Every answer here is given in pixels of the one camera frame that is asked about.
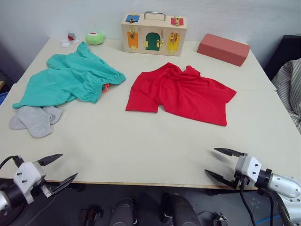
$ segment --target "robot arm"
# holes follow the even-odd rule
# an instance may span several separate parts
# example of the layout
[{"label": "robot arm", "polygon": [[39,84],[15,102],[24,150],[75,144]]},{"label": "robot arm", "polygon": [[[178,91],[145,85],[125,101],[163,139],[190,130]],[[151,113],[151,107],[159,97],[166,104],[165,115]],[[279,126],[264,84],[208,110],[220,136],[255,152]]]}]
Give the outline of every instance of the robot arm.
[{"label": "robot arm", "polygon": [[235,180],[227,181],[223,176],[205,170],[216,180],[236,189],[238,184],[246,181],[249,188],[257,187],[278,194],[278,208],[285,225],[301,224],[301,184],[293,177],[283,177],[272,170],[261,170],[262,164],[248,153],[240,153],[227,148],[215,148],[223,154],[238,157],[235,167]]},{"label": "robot arm", "polygon": [[77,174],[68,177],[53,190],[47,188],[44,180],[46,173],[43,167],[61,156],[62,154],[55,154],[35,162],[24,162],[19,156],[14,156],[18,170],[13,176],[14,184],[0,190],[0,210],[8,212],[24,202],[30,204],[41,191],[48,198],[66,188]]}]

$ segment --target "blue cable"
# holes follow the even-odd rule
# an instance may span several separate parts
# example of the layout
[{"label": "blue cable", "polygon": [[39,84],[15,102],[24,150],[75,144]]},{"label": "blue cable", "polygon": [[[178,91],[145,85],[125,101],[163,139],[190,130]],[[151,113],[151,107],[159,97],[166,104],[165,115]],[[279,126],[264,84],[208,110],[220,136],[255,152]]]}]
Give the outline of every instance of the blue cable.
[{"label": "blue cable", "polygon": [[[280,215],[276,215],[276,216],[273,217],[273,219],[276,219],[276,218],[279,218],[279,217],[280,217]],[[258,225],[258,224],[261,224],[261,223],[264,223],[264,222],[267,222],[267,221],[270,221],[270,220],[271,220],[270,218],[267,218],[267,219],[260,220],[260,221],[256,222],[256,224]]]}]

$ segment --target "green door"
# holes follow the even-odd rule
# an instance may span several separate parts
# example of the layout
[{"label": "green door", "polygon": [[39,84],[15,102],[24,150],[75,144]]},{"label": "green door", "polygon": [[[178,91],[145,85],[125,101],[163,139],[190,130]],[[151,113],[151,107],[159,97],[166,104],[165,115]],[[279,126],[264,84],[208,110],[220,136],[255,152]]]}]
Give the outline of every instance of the green door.
[{"label": "green door", "polygon": [[157,33],[148,33],[145,40],[148,42],[148,46],[145,48],[146,50],[160,50],[160,46],[157,47],[157,40],[160,41],[160,35]]}]

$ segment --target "green ball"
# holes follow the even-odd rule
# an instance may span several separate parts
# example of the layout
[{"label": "green ball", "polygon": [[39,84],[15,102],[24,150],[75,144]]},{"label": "green ball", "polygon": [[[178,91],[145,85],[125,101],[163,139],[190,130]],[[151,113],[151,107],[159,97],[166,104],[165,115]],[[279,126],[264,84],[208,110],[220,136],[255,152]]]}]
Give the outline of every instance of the green ball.
[{"label": "green ball", "polygon": [[86,35],[86,42],[90,45],[99,45],[103,42],[105,38],[104,34],[97,33],[97,32],[90,32]]}]

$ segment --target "black cable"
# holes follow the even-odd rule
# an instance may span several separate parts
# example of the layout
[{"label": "black cable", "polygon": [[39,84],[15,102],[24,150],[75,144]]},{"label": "black cable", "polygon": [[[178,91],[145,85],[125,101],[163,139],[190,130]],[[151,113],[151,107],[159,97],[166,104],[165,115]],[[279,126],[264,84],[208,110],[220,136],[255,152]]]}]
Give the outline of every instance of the black cable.
[{"label": "black cable", "polygon": [[243,194],[243,190],[244,190],[244,182],[241,182],[241,185],[240,185],[240,197],[241,197],[241,200],[243,201],[245,207],[246,207],[246,210],[249,212],[249,215],[250,215],[250,218],[251,218],[251,221],[252,221],[252,224],[253,226],[256,226],[256,223],[255,223],[255,220],[254,220],[254,217],[253,217],[253,214],[248,206],[248,204],[246,203],[246,200],[245,200],[245,197],[244,197],[244,194]]},{"label": "black cable", "polygon": [[0,169],[4,166],[4,164],[5,164],[8,160],[13,159],[13,158],[16,158],[16,157],[18,157],[18,156],[12,155],[12,156],[10,156],[10,157],[7,157],[7,158],[0,164]]},{"label": "black cable", "polygon": [[273,197],[270,195],[270,193],[265,192],[265,194],[268,196],[269,201],[271,203],[271,213],[270,213],[270,225],[273,226],[273,218],[274,218],[274,200]]}]

